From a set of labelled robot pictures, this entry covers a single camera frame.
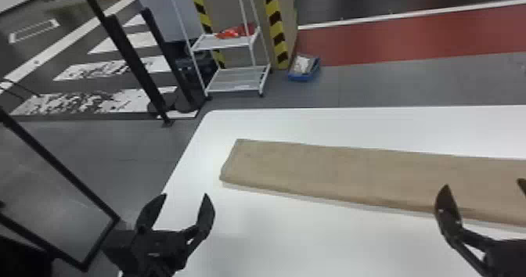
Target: crosswalk stripe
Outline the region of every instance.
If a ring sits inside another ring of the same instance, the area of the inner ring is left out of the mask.
[[[127,36],[128,36],[128,39],[130,40],[131,45],[135,49],[157,46],[157,42],[155,41],[153,34],[150,32],[128,34]],[[113,51],[117,51],[117,47],[115,46],[115,44],[110,38],[106,38],[102,42],[100,42],[94,49],[88,52],[88,54],[113,52]]]
[[[122,27],[134,27],[134,26],[140,26],[140,25],[146,25],[146,21],[141,16],[141,14],[138,14],[131,18],[128,22],[124,24]]]
[[[177,87],[159,87],[161,93],[174,92]],[[143,89],[123,89],[118,92],[57,92],[33,95],[11,112],[13,116],[33,116],[67,113],[146,113],[150,102]],[[192,118],[192,113],[171,111],[170,118]]]
[[[169,72],[170,67],[164,56],[149,56],[141,58],[148,73]],[[98,77],[112,77],[128,72],[130,68],[123,59],[99,63],[74,64],[60,73],[54,81],[72,81],[94,79]]]

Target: red object on shelf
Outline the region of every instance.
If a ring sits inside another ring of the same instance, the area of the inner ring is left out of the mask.
[[[254,23],[249,23],[248,25],[248,35],[253,35],[256,31]],[[245,25],[242,24],[237,27],[231,27],[229,29],[223,30],[215,35],[219,39],[230,39],[230,38],[239,38],[247,36],[247,31]]]

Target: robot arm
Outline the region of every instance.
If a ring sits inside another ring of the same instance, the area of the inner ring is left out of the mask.
[[[526,194],[526,180],[518,184]],[[437,196],[434,216],[446,242],[456,250],[481,276],[526,276],[526,240],[494,240],[463,227],[459,208],[448,185]],[[479,259],[469,246],[483,252]]]

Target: white table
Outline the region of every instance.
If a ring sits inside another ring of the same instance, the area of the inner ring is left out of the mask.
[[[214,202],[212,233],[178,276],[477,276],[430,214],[224,185],[221,167],[241,138],[526,159],[525,135],[526,106],[215,111],[165,186],[155,228],[193,224],[205,192]],[[526,238],[526,229],[474,224]]]

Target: black pole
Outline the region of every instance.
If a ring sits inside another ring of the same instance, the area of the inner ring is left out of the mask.
[[[173,102],[167,103],[164,100],[163,96],[159,92],[159,89],[155,83],[153,83],[150,74],[148,74],[148,71],[144,67],[142,60],[139,58],[139,54],[137,54],[132,44],[128,40],[128,37],[119,23],[117,16],[114,14],[111,16],[105,16],[103,10],[100,8],[100,5],[96,0],[86,0],[86,2],[93,10],[100,23],[103,25],[115,46],[117,46],[117,49],[130,67],[131,72],[135,75],[135,78],[137,81],[139,81],[145,93],[150,98],[150,104],[152,106],[148,106],[148,111],[157,112],[157,114],[163,119],[164,125],[172,125],[173,121],[168,118],[166,112],[172,108]]]
[[[74,257],[71,257],[69,254],[65,253],[58,247],[54,246],[50,242],[46,241],[42,237],[34,234],[29,229],[23,227],[22,225],[16,223],[15,221],[7,218],[5,215],[0,213],[0,223],[6,226],[7,228],[12,229],[17,234],[31,241],[32,243],[37,244],[43,249],[47,250],[49,253],[53,254],[56,257],[60,257],[65,260],[67,263],[72,264],[76,268],[86,271],[93,261],[97,251],[101,247],[103,240],[110,233],[110,231],[117,225],[121,220],[119,215],[108,206],[103,200],[100,199],[87,185],[84,184],[73,172],[70,171],[60,160],[58,160],[52,153],[50,153],[40,142],[34,138],[29,132],[26,131],[18,122],[16,122],[12,117],[10,117],[3,108],[0,107],[0,122],[2,122],[6,128],[10,129],[16,136],[18,136],[22,141],[24,141],[28,146],[30,146],[42,159],[44,159],[48,164],[50,164],[55,170],[57,170],[69,183],[75,186],[83,195],[88,197],[101,211],[107,214],[111,222],[105,227],[103,233],[99,236],[95,244],[92,246],[88,255],[83,261],[78,261]]]
[[[26,100],[24,97],[22,97],[22,96],[20,96],[20,95],[18,95],[18,94],[16,94],[16,93],[13,93],[13,92],[11,92],[11,91],[8,90],[8,89],[1,88],[1,87],[0,87],[0,90],[2,90],[3,92],[5,92],[5,93],[7,93],[7,94],[13,95],[13,96],[17,97],[18,99],[20,99],[20,100],[22,100],[22,101]]]
[[[11,83],[11,84],[13,84],[13,86],[15,86],[15,87],[22,88],[24,91],[29,92],[29,93],[31,93],[32,95],[36,95],[37,97],[40,97],[40,94],[38,94],[37,92],[35,92],[35,91],[29,89],[29,88],[26,87],[26,86],[22,86],[22,85],[20,85],[20,84],[18,84],[18,83],[16,83],[16,82],[13,82],[13,81],[10,81],[10,80],[4,80],[4,82]]]
[[[194,110],[198,110],[204,104],[204,96],[200,94],[198,96],[202,96],[202,98],[196,99],[192,95],[188,80],[183,74],[181,74],[181,71],[177,67],[177,63],[175,62],[177,57],[174,54],[174,51],[172,49],[169,49],[166,45],[166,41],[164,40],[164,37],[160,32],[159,26],[157,26],[157,22],[155,21],[155,17],[153,16],[152,11],[149,8],[144,8],[141,11],[141,15],[146,21],[148,27],[150,28],[150,31],[152,32],[152,35],[155,38],[155,41],[159,45],[159,48],[162,51],[163,56],[166,59],[166,62],[168,63],[168,66],[170,66],[170,70],[174,74],[175,80],[177,80],[177,83],[179,85],[178,90],[180,91],[176,91],[176,93],[182,93],[182,96],[178,96],[178,98],[176,99],[176,103],[174,105],[175,109],[182,113],[190,113]]]
[[[142,88],[150,98],[153,106],[157,110],[157,113],[161,115],[165,123],[170,123],[170,119],[166,115],[166,111],[169,110],[170,106],[167,105],[163,96],[159,92],[159,89],[153,83],[153,79],[144,67],[139,54],[135,51],[132,44],[130,43],[126,33],[124,32],[117,16],[114,14],[106,17],[106,25],[108,26],[108,34],[112,38],[113,43],[122,56],[126,60],[126,63],[130,66],[130,70],[137,78],[137,81],[141,84]]]

